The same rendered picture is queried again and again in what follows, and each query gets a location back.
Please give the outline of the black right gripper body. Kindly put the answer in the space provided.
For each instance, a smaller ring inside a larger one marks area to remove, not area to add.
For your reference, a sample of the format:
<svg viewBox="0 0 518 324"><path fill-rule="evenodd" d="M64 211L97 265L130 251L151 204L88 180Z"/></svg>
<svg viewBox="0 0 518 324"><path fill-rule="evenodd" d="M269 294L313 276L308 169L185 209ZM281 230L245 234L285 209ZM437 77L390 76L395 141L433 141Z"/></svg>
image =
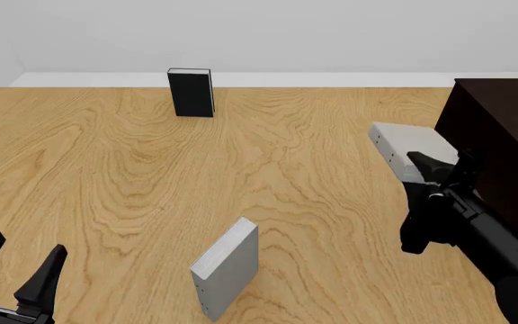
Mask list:
<svg viewBox="0 0 518 324"><path fill-rule="evenodd" d="M401 250L421 254L434 242L469 253L471 208L460 197L468 179L468 172L453 171L440 184L403 183L408 213L399 230Z"/></svg>

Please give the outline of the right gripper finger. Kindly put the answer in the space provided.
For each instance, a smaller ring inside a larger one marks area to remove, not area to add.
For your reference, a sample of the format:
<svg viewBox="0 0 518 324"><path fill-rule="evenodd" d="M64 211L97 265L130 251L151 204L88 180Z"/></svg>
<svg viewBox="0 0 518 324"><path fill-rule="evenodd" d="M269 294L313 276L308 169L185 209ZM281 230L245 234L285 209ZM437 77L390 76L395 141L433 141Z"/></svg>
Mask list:
<svg viewBox="0 0 518 324"><path fill-rule="evenodd" d="M419 151L406 153L426 183L444 183L451 175L453 164L439 161Z"/></svg>

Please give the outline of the white hardcover book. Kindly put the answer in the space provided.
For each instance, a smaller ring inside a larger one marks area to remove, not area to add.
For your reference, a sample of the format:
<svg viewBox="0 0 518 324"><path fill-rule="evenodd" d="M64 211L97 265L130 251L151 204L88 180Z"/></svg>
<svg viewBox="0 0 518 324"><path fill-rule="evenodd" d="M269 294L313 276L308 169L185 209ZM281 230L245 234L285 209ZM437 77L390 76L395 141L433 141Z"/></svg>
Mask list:
<svg viewBox="0 0 518 324"><path fill-rule="evenodd" d="M369 137L380 155L402 183L433 184L427 182L406 153L417 151L430 158L454 166L456 150L434 129L396 123L374 122Z"/></svg>

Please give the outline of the dark brown wooden cabinet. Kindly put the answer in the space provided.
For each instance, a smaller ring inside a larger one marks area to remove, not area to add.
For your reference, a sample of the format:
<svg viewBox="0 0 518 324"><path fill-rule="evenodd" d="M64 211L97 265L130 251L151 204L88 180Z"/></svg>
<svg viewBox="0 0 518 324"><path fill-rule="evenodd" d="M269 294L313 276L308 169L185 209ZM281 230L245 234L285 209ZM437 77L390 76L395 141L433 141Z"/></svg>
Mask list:
<svg viewBox="0 0 518 324"><path fill-rule="evenodd" d="M518 78L458 78L435 130L478 162L475 190L518 236Z"/></svg>

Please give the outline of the grey hardcover book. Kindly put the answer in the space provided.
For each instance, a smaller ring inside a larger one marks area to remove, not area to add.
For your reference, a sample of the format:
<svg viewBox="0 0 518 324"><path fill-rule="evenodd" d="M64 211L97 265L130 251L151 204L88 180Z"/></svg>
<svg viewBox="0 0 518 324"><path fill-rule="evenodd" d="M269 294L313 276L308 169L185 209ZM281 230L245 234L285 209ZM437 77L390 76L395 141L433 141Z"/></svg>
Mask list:
<svg viewBox="0 0 518 324"><path fill-rule="evenodd" d="M190 266L201 310L218 320L258 272L259 227L240 217Z"/></svg>

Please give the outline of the black hardcover book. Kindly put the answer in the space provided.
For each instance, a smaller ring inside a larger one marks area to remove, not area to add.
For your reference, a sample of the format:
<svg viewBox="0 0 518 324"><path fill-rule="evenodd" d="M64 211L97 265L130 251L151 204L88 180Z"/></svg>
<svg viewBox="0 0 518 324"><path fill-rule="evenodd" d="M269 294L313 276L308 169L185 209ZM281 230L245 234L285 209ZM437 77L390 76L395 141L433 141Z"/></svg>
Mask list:
<svg viewBox="0 0 518 324"><path fill-rule="evenodd" d="M209 69L169 68L167 77L175 115L214 117L215 104Z"/></svg>

